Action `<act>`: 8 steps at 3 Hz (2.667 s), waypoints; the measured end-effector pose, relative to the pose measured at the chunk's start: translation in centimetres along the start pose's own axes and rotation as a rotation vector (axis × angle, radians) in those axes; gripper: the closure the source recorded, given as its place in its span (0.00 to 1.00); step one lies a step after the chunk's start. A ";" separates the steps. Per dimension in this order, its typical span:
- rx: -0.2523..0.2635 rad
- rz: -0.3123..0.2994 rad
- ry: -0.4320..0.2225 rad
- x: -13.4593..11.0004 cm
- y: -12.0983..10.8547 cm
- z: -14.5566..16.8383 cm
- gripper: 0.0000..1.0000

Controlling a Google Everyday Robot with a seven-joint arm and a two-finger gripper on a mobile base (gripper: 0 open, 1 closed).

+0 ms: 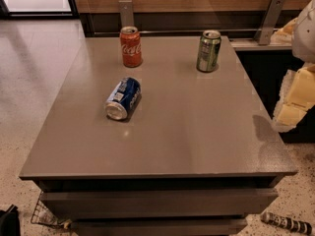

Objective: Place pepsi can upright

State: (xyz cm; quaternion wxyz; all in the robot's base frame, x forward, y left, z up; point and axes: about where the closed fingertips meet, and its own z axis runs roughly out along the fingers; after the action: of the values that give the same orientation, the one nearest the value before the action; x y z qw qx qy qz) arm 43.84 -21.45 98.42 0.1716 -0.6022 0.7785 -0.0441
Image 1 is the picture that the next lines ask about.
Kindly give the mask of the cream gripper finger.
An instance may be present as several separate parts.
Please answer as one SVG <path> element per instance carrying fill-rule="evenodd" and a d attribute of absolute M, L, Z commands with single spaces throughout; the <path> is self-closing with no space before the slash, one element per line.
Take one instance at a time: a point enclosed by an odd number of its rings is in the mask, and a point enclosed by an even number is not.
<path fill-rule="evenodd" d="M 291 44 L 293 29 L 297 22 L 297 18 L 289 21 L 281 29 L 275 31 L 271 36 L 272 44 Z"/>
<path fill-rule="evenodd" d="M 283 77 L 280 99 L 273 113 L 273 128 L 286 133 L 294 129 L 315 105 L 315 65 L 305 64 Z"/>

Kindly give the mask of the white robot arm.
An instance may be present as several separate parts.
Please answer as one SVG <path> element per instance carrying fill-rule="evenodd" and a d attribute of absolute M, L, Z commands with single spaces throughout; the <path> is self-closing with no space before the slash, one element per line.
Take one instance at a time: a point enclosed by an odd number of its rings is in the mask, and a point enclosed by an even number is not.
<path fill-rule="evenodd" d="M 271 40 L 272 44 L 290 43 L 293 56 L 303 62 L 296 72 L 287 70 L 284 75 L 273 113 L 273 128 L 286 133 L 315 105 L 315 0 L 277 30 Z"/>

